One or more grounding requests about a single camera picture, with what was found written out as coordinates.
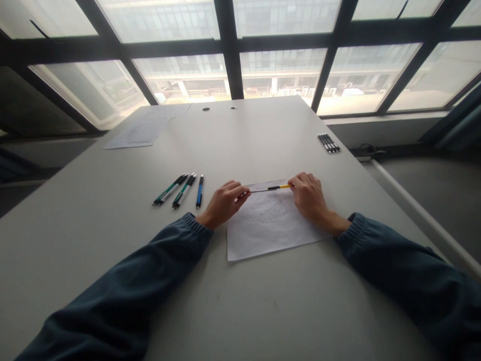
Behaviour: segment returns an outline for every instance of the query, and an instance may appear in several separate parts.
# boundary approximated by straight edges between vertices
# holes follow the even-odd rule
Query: sheet of paper
[[[170,118],[167,117],[136,119],[108,142],[104,149],[150,146],[159,137],[169,121]]]
[[[178,118],[183,116],[189,109],[190,104],[169,104],[152,107],[152,110],[144,115],[145,118]]]
[[[260,191],[284,184],[287,179],[248,187]],[[289,188],[254,193],[227,224],[227,260],[237,261],[331,237],[299,213]]]

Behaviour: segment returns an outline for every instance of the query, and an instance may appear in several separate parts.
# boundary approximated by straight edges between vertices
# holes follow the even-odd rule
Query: yellow pencil
[[[281,188],[290,188],[292,185],[283,185],[283,186],[275,186],[275,187],[269,187],[264,191],[253,191],[251,193],[258,193],[258,192],[267,192],[267,191],[274,191],[276,189],[281,189]]]

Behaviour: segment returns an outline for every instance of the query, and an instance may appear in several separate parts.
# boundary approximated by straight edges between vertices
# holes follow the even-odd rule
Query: sleeve
[[[354,213],[336,239],[346,260],[396,301],[444,355],[481,357],[481,287],[430,248]]]
[[[196,265],[213,231],[190,213],[52,314],[16,360],[138,360],[150,316]]]

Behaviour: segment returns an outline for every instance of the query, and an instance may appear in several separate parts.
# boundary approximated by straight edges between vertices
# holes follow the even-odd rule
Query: green pen
[[[159,206],[164,203],[164,201],[184,182],[184,180],[187,178],[187,174],[188,173],[183,173],[179,178],[177,178],[169,188],[167,188],[161,195],[157,197],[156,200],[154,200],[152,205]]]
[[[194,183],[195,181],[195,174],[192,172],[192,174],[190,175],[189,179],[187,180],[187,182],[185,183],[184,185],[184,188],[182,188],[182,190],[179,192],[179,194],[177,195],[177,197],[175,197],[174,199],[174,202],[172,203],[172,207],[177,209],[180,207],[180,204],[182,203],[183,201],[183,198],[182,196],[186,196],[187,193],[189,192],[189,189],[190,187],[192,187],[192,184]]]

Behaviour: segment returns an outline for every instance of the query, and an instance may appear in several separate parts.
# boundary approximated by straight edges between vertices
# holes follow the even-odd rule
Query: human hand
[[[227,222],[251,196],[250,189],[239,182],[229,180],[214,192],[207,209],[195,220],[205,227],[215,230]]]
[[[299,173],[288,184],[294,186],[294,203],[306,219],[336,237],[349,228],[351,222],[327,208],[321,181],[311,173]]]

